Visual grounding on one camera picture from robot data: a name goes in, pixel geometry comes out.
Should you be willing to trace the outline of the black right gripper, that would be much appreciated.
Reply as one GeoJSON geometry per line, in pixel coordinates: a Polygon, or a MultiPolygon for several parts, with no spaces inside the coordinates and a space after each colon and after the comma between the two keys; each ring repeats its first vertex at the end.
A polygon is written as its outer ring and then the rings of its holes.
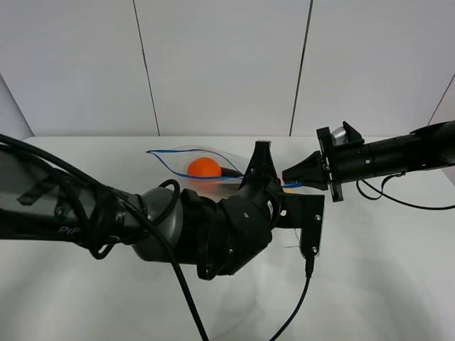
{"type": "Polygon", "coordinates": [[[343,201],[343,190],[340,166],[346,158],[345,153],[352,153],[361,148],[365,143],[362,135],[348,122],[343,121],[342,126],[347,131],[348,143],[335,146],[332,142],[331,132],[328,127],[316,131],[320,151],[314,151],[300,163],[282,171],[284,182],[296,182],[297,187],[308,187],[327,191],[330,189],[333,202],[343,201]]]}

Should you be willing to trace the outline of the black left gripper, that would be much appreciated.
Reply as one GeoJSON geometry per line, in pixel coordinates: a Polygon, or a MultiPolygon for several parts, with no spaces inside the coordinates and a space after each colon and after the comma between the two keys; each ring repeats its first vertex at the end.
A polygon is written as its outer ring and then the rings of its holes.
{"type": "MultiPolygon", "coordinates": [[[[272,241],[272,231],[300,229],[304,209],[325,204],[322,195],[285,193],[271,154],[271,141],[256,141],[238,192],[215,206],[213,220],[198,245],[198,277],[209,281],[231,276],[260,254],[272,241]]],[[[315,258],[304,259],[311,278],[315,258]]]]}

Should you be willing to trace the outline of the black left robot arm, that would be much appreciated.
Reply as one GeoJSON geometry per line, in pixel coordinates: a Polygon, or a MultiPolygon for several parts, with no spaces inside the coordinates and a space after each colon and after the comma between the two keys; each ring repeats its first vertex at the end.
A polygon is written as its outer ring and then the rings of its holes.
{"type": "Polygon", "coordinates": [[[259,141],[238,191],[219,201],[169,179],[143,195],[104,185],[62,159],[1,137],[1,238],[70,242],[105,258],[117,244],[144,261],[193,264],[209,281],[261,253],[276,228],[299,229],[311,274],[325,198],[286,193],[259,141]]]}

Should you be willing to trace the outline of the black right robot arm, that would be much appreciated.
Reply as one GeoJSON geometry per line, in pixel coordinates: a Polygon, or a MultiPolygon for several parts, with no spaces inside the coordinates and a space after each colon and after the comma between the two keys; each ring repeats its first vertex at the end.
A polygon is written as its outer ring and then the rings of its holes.
{"type": "Polygon", "coordinates": [[[347,122],[334,131],[318,129],[316,135],[320,149],[284,170],[282,179],[330,190],[334,202],[343,200],[344,183],[454,165],[453,121],[370,143],[347,122]]]}

